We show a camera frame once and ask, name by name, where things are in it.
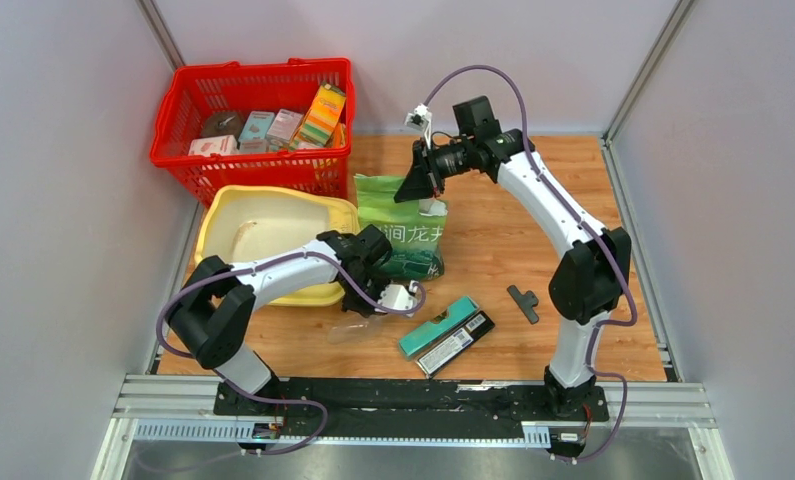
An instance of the white wall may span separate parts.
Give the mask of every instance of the white wall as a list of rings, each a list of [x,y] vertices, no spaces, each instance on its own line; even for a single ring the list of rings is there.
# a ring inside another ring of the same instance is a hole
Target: white wall
[[[193,208],[146,158],[171,71],[131,1],[0,1],[0,478],[88,478]]]
[[[699,1],[616,146],[736,478],[795,479],[795,1]]]
[[[402,130],[406,112],[456,68],[488,63],[521,88],[530,130],[602,132],[675,0],[157,0],[186,63],[345,56],[353,61],[357,132]],[[520,125],[508,87],[491,73],[451,82],[434,102],[488,95]]]

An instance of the wooden tabletop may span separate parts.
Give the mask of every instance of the wooden tabletop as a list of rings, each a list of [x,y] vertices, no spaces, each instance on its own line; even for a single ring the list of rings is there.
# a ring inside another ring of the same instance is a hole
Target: wooden tabletop
[[[405,175],[415,136],[354,137],[352,175]],[[615,197],[594,137],[535,137],[542,158],[562,185],[607,227],[620,225]],[[386,317],[381,333],[360,343],[332,345],[327,333],[352,313],[339,305],[320,308],[264,307],[250,320],[246,343],[279,376],[423,378],[400,353],[404,335],[443,311],[463,295],[479,303],[497,324],[436,377],[439,379],[541,379],[556,348],[559,314],[547,285],[559,259],[549,240],[526,210],[486,176],[471,172],[447,179],[443,197],[449,214],[441,239],[445,274],[425,282],[426,305],[414,318]],[[541,318],[531,325],[506,291],[509,285],[532,290]],[[620,372],[629,380],[665,381],[635,271],[630,286],[639,323],[608,327],[597,354],[599,370]],[[629,319],[621,300],[613,318]],[[171,343],[181,343],[171,333]],[[210,374],[193,360],[165,354],[160,374]]]

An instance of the green plastic bag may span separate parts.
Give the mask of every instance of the green plastic bag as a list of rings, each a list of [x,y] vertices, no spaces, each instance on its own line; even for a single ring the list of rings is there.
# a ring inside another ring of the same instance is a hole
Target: green plastic bag
[[[447,220],[446,205],[435,200],[428,214],[420,212],[420,201],[394,203],[403,177],[356,175],[356,198],[362,228],[374,225],[394,248],[391,259],[379,269],[396,280],[429,280],[444,274],[444,259],[438,246]]]

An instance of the yellow tray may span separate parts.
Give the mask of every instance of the yellow tray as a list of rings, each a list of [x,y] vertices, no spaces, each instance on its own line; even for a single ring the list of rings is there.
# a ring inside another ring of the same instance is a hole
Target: yellow tray
[[[200,226],[194,261],[218,255],[224,262],[251,262],[302,247],[328,230],[359,233],[356,207],[339,198],[278,187],[221,188]],[[270,302],[320,307],[344,296],[338,283],[313,285]]]

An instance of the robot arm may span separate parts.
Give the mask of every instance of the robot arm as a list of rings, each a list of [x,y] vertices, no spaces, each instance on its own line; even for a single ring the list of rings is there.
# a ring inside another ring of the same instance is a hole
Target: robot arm
[[[432,115],[425,105],[406,117],[406,124],[424,132],[413,145],[413,161],[406,180],[394,200],[397,202],[438,196],[444,193],[447,177],[479,170],[515,196],[550,238],[561,262],[550,282],[550,298],[562,314],[556,352],[545,370],[545,381],[553,395],[556,413],[564,415],[579,408],[582,396],[594,385],[586,357],[595,325],[609,317],[622,295],[605,255],[584,226],[600,232],[624,276],[629,278],[630,237],[621,229],[609,231],[589,215],[550,174],[534,146],[532,158],[539,175],[524,151],[520,130],[502,132],[486,97],[453,107],[459,136],[448,145],[434,145],[429,139]],[[554,192],[561,193],[572,211]]]
[[[256,262],[225,264],[209,257],[197,265],[185,288],[227,272],[243,272],[207,283],[183,296],[166,318],[201,367],[213,369],[242,389],[255,393],[273,372],[244,343],[250,316],[279,297],[302,288],[338,281],[345,290],[342,308],[362,316],[399,311],[411,316],[417,285],[407,289],[373,273],[391,254],[391,244],[375,227],[358,235],[335,231],[301,248]],[[352,280],[339,275],[339,268]],[[374,307],[356,290],[377,302]],[[221,299],[215,306],[213,298]]]

